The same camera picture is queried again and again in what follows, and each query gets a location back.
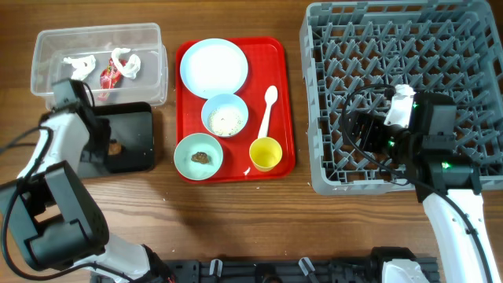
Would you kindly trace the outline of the red strawberry wrapper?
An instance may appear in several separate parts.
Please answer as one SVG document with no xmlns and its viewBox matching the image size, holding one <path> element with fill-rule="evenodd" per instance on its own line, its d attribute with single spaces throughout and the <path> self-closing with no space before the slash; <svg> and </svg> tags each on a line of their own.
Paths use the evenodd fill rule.
<svg viewBox="0 0 503 283">
<path fill-rule="evenodd" d="M 122 66 L 126 65 L 126 61 L 123 59 L 119 59 L 119 63 Z M 115 85 L 123 78 L 123 74 L 119 69 L 116 67 L 115 63 L 113 62 L 113 59 L 109 59 L 108 61 L 108 66 L 105 68 L 105 70 L 101 73 L 100 75 L 100 86 L 102 90 L 110 90 L 114 89 Z M 107 101 L 110 93 L 101 93 L 98 94 L 97 99 L 99 101 Z"/>
</svg>

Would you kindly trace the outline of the white napkin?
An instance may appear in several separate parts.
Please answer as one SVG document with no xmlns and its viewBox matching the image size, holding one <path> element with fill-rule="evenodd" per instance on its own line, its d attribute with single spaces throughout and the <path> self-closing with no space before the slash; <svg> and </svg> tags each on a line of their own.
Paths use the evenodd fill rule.
<svg viewBox="0 0 503 283">
<path fill-rule="evenodd" d="M 111 59 L 117 70 L 128 79 L 136 79 L 137 73 L 141 69 L 141 59 L 136 54 L 131 54 L 126 64 L 120 62 L 122 54 L 129 53 L 129 48 L 115 48 L 111 53 Z"/>
<path fill-rule="evenodd" d="M 80 58 L 65 57 L 63 62 L 70 64 L 74 68 L 71 79 L 79 81 L 83 81 L 96 68 L 96 58 L 94 55 Z"/>
</svg>

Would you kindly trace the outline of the green small bowl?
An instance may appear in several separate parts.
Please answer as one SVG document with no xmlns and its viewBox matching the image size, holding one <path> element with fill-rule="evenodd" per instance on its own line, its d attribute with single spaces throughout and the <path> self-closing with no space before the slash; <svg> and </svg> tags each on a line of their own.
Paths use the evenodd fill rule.
<svg viewBox="0 0 503 283">
<path fill-rule="evenodd" d="M 212 177 L 222 162 L 222 147 L 209 134 L 190 134 L 178 143 L 174 151 L 174 165 L 178 173 L 193 181 Z"/>
</svg>

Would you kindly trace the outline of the brown food scrap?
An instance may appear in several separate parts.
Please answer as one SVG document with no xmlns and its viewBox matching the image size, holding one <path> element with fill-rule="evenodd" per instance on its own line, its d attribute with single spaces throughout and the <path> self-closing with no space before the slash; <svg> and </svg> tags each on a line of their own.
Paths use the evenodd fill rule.
<svg viewBox="0 0 503 283">
<path fill-rule="evenodd" d="M 209 164 L 211 157 L 205 152 L 196 152 L 191 156 L 191 161 L 199 164 Z"/>
</svg>

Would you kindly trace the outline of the yellow plastic cup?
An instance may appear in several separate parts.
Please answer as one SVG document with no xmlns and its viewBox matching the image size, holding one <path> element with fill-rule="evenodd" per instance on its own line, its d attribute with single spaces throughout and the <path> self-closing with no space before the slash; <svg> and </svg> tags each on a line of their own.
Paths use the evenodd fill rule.
<svg viewBox="0 0 503 283">
<path fill-rule="evenodd" d="M 274 169 L 280 163 L 282 155 L 280 143 L 270 137 L 257 138 L 249 148 L 249 156 L 253 165 L 262 172 Z"/>
</svg>

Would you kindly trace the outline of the light blue bowl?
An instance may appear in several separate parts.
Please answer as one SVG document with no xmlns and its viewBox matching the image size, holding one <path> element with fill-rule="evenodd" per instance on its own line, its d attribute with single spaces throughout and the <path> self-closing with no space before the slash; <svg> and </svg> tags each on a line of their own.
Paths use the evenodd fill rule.
<svg viewBox="0 0 503 283">
<path fill-rule="evenodd" d="M 231 138 L 246 126 L 248 106 L 236 94 L 219 94 L 204 103 L 201 120 L 211 134 Z"/>
</svg>

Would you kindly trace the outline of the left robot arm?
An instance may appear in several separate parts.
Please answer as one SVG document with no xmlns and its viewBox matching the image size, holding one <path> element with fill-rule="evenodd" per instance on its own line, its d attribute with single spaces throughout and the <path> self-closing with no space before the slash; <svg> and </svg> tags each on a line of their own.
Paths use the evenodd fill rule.
<svg viewBox="0 0 503 283">
<path fill-rule="evenodd" d="M 152 128 L 150 104 L 98 106 L 82 81 L 53 84 L 55 104 L 35 127 L 39 139 L 26 167 L 1 187 L 1 251 L 17 276 L 48 281 L 88 269 L 115 282 L 174 282 L 173 270 L 148 246 L 113 235 L 83 185 L 78 170 L 89 164 L 103 175 L 143 171 L 151 149 L 111 154 L 113 135 Z"/>
</svg>

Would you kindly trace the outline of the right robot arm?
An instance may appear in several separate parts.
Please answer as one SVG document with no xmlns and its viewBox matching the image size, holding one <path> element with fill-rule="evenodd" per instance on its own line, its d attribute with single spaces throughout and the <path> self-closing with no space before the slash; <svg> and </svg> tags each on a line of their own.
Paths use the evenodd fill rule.
<svg viewBox="0 0 503 283">
<path fill-rule="evenodd" d="M 344 144 L 414 185 L 447 281 L 501 281 L 486 231 L 479 169 L 454 150 L 453 98 L 406 84 L 380 89 L 391 102 L 385 116 L 342 108 Z"/>
</svg>

